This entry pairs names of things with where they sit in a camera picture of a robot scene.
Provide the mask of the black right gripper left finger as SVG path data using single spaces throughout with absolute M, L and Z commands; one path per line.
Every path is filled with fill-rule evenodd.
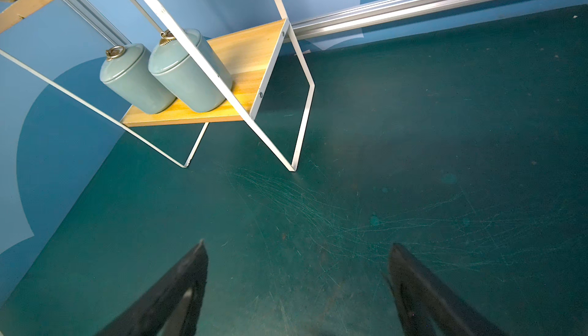
M 99 335 L 195 335 L 208 277 L 200 241 Z

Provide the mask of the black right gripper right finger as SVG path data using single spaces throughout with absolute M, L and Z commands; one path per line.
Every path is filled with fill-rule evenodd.
M 405 335 L 504 335 L 402 244 L 388 257 L 388 281 Z

